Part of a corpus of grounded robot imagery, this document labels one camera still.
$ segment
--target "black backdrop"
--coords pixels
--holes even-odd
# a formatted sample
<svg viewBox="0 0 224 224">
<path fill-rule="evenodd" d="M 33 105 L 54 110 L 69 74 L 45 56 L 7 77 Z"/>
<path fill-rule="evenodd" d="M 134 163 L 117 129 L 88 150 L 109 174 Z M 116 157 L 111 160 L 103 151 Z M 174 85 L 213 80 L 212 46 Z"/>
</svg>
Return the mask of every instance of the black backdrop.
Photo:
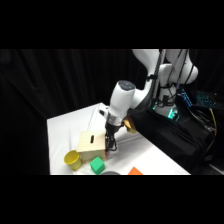
<svg viewBox="0 0 224 224">
<path fill-rule="evenodd" d="M 223 62 L 224 49 L 199 50 L 200 90 L 224 94 Z M 48 174 L 46 119 L 99 102 L 109 104 L 118 80 L 130 80 L 142 89 L 146 76 L 129 49 L 1 49 L 1 172 L 13 172 L 8 156 L 19 158 L 14 165 L 18 173 Z M 36 169 L 31 169 L 31 158 Z"/>
</svg>

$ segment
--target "wooden block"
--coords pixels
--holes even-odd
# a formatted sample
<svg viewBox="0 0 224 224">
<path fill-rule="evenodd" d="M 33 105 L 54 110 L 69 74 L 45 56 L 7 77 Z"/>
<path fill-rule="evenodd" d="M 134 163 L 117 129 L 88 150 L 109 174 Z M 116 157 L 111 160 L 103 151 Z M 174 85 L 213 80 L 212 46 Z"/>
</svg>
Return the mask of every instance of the wooden block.
<svg viewBox="0 0 224 224">
<path fill-rule="evenodd" d="M 100 157 L 103 161 L 107 160 L 105 134 L 105 130 L 81 133 L 77 152 L 84 163 L 91 162 L 96 157 Z"/>
<path fill-rule="evenodd" d="M 131 117 L 128 115 L 125 119 L 124 119 L 124 125 L 127 128 L 127 131 L 132 133 L 132 134 L 136 134 L 136 127 L 134 125 L 134 122 L 132 121 Z"/>
<path fill-rule="evenodd" d="M 128 175 L 130 175 L 130 176 L 142 176 L 143 174 L 134 167 Z"/>
</svg>

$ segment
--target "table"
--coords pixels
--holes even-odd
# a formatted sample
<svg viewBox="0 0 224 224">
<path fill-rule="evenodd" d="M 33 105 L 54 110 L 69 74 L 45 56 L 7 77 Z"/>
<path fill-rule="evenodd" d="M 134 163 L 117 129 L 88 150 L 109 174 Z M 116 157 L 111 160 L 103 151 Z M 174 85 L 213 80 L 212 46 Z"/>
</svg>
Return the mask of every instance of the table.
<svg viewBox="0 0 224 224">
<path fill-rule="evenodd" d="M 106 106 L 100 103 L 47 121 L 51 175 L 94 175 L 89 163 L 73 172 L 63 159 L 76 149 L 81 132 L 105 129 L 105 118 L 98 112 L 103 107 Z M 115 138 L 118 150 L 108 153 L 104 172 L 127 175 L 136 167 L 144 175 L 189 175 L 139 133 L 130 134 L 124 127 Z"/>
</svg>

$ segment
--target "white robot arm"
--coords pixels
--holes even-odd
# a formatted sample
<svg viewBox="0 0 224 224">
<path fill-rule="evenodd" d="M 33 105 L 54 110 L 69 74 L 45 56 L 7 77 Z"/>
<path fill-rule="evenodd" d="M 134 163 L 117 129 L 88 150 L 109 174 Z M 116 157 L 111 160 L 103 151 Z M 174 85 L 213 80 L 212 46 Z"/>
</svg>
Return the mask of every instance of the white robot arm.
<svg viewBox="0 0 224 224">
<path fill-rule="evenodd" d="M 136 58 L 147 68 L 148 77 L 153 77 L 158 70 L 161 88 L 159 103 L 155 111 L 168 116 L 170 110 L 175 107 L 173 102 L 179 84 L 193 82 L 197 78 L 198 70 L 191 63 L 188 49 L 169 49 L 163 52 L 166 52 L 166 58 L 171 64 L 161 65 L 163 60 L 159 49 L 133 49 Z M 123 126 L 123 120 L 130 108 L 137 111 L 145 111 L 149 108 L 156 87 L 155 83 L 156 80 L 147 79 L 144 90 L 137 90 L 135 85 L 129 81 L 117 83 L 111 97 L 110 107 L 100 111 L 106 118 L 107 149 L 112 149 L 114 145 L 116 147 L 114 134 Z M 177 88 L 171 86 L 173 83 L 177 83 Z"/>
</svg>

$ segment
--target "red object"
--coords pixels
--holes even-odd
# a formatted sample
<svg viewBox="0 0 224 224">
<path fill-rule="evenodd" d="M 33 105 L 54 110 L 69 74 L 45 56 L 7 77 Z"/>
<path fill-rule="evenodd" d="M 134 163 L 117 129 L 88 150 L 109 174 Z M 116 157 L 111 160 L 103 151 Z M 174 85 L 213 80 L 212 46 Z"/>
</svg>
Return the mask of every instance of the red object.
<svg viewBox="0 0 224 224">
<path fill-rule="evenodd" d="M 142 176 L 143 174 L 134 167 L 128 175 L 129 176 Z"/>
</svg>

